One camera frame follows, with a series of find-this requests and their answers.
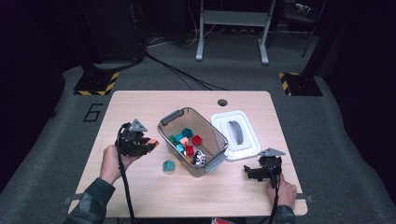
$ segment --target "dark background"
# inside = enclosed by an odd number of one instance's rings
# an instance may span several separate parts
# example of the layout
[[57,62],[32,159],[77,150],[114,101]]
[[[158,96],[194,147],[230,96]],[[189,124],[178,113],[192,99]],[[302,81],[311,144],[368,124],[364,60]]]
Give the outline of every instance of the dark background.
[[[187,1],[144,2],[148,34],[156,32],[181,41],[185,38],[192,25]],[[223,9],[252,11],[262,4],[258,0],[242,5],[241,1],[224,2]],[[29,153],[47,120],[56,116],[53,108],[64,89],[64,71],[78,65],[89,68],[93,63],[129,62],[142,57],[140,39],[130,21],[130,3],[111,1],[114,6],[105,7],[104,3],[1,0],[1,189]],[[219,3],[209,1],[206,5],[219,8]],[[199,1],[191,0],[196,21],[198,6]],[[329,1],[319,34],[324,38],[332,34],[326,32],[340,33],[341,49],[339,53],[316,49],[315,58],[310,60],[321,67],[327,65],[322,76],[340,106],[348,135],[396,202],[394,8],[396,3],[386,0]],[[340,17],[347,23],[344,33],[333,29]],[[327,39],[325,45],[333,41]],[[329,67],[329,61],[335,63]]]

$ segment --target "red object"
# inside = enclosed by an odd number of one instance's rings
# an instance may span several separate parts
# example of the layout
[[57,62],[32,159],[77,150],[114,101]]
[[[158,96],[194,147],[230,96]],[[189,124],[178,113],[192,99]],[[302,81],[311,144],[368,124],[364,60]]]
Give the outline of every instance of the red object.
[[194,148],[192,146],[185,146],[184,149],[186,150],[186,154],[188,156],[193,156],[194,155]]
[[192,141],[196,146],[199,146],[199,145],[201,145],[201,143],[202,143],[202,138],[197,134],[197,135],[195,135],[195,136],[191,139],[191,141]]

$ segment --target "yellow black hazard tape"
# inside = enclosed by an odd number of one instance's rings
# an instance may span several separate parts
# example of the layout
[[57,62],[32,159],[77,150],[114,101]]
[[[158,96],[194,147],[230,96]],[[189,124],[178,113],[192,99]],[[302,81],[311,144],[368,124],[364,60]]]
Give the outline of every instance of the yellow black hazard tape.
[[75,90],[75,95],[109,95],[111,90],[114,88],[117,78],[119,77],[120,73],[114,74],[108,82],[106,89],[103,90]]
[[279,73],[280,81],[282,82],[283,91],[286,95],[291,95],[290,86],[286,80],[286,75],[299,76],[299,73]]

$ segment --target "green block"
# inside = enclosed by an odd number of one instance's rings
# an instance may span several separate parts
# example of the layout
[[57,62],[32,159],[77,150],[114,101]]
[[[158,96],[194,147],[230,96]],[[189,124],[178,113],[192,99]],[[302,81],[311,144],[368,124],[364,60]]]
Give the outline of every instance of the green block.
[[177,140],[173,135],[170,135],[168,139],[173,145],[177,145]]
[[163,163],[163,171],[174,171],[175,170],[175,163],[173,161],[165,161]]

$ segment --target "metal stand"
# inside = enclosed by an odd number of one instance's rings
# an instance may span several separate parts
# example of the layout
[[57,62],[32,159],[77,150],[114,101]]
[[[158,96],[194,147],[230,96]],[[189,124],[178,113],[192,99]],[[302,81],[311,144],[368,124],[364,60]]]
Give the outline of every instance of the metal stand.
[[259,49],[262,56],[262,63],[268,64],[268,56],[265,48],[265,39],[268,35],[273,11],[276,0],[271,1],[268,12],[235,12],[235,11],[215,11],[204,10],[204,0],[201,0],[200,13],[200,34],[196,61],[200,62],[204,54],[204,24],[221,24],[221,25],[241,25],[241,26],[259,26],[264,27],[262,39],[259,39]]

